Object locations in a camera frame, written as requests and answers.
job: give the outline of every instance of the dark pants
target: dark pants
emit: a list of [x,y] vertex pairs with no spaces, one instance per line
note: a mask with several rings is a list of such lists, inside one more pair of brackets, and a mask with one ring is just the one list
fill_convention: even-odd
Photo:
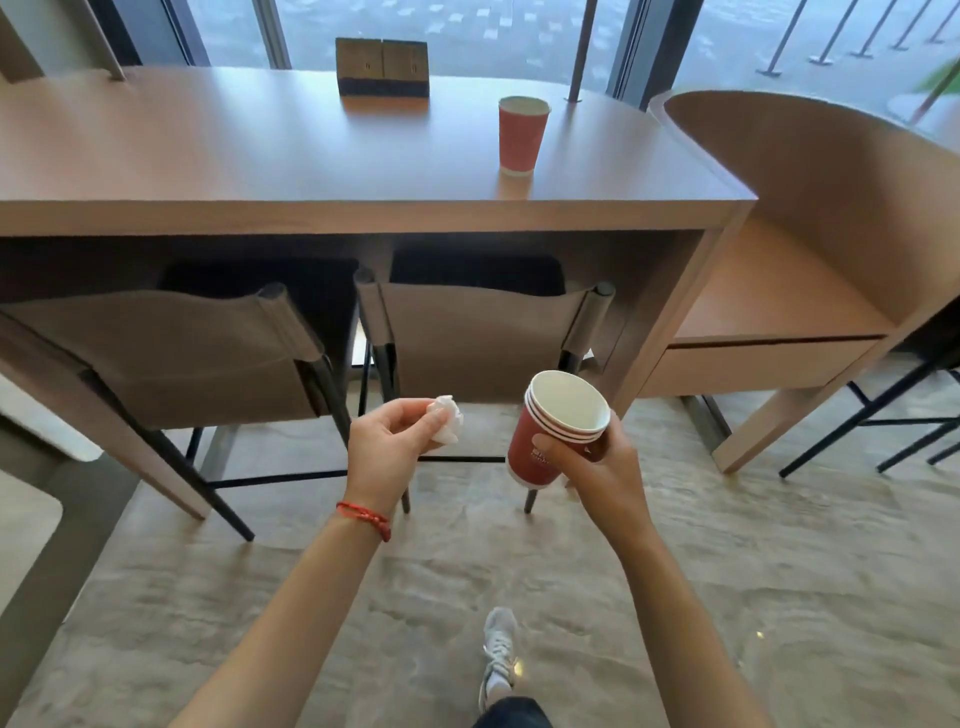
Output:
[[532,697],[511,695],[497,700],[473,728],[553,728]]

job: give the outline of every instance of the person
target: person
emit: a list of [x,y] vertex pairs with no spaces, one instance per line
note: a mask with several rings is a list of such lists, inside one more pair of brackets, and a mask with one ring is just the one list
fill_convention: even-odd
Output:
[[[338,505],[263,614],[172,728],[286,728],[297,722],[384,540],[386,524],[365,521],[364,514],[392,515],[418,457],[435,447],[431,440],[447,414],[428,413],[431,401],[393,400],[354,421],[343,498],[349,506]],[[657,534],[636,450],[616,416],[589,460],[546,435],[536,435],[534,444],[569,478],[626,572],[671,728],[772,726]],[[511,610],[497,607],[490,613],[476,728],[550,726],[536,701],[513,695],[515,632]]]

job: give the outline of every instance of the brown leather backrest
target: brown leather backrest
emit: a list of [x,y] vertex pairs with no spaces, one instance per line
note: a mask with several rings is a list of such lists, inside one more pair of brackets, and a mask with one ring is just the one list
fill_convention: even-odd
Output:
[[279,285],[237,299],[126,291],[0,306],[154,429],[315,417],[296,360],[323,349]]
[[886,119],[819,99],[690,91],[651,103],[891,321],[960,289],[960,157]]
[[563,351],[583,356],[613,297],[612,286],[528,296],[490,288],[381,283],[356,277],[367,334],[396,347],[403,397],[521,402],[531,377]]

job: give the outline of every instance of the red bracelet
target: red bracelet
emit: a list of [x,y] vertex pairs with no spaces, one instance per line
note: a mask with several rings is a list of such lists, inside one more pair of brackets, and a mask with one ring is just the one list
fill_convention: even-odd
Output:
[[379,513],[374,513],[372,510],[369,508],[364,508],[362,505],[353,505],[353,503],[347,503],[345,500],[341,500],[339,503],[337,503],[337,513],[350,519],[366,521],[380,532],[380,538],[383,539],[384,543],[390,541],[390,519],[384,518]]

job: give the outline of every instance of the green grass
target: green grass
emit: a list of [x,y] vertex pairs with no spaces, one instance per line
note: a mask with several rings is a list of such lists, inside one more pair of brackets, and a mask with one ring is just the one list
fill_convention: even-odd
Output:
[[[954,63],[956,63],[956,61],[946,63],[942,68],[930,74],[922,84],[917,86],[917,91],[932,91],[933,87],[947,75],[947,72]],[[960,76],[953,79],[953,82],[947,86],[947,90],[944,91],[944,93],[960,93]]]

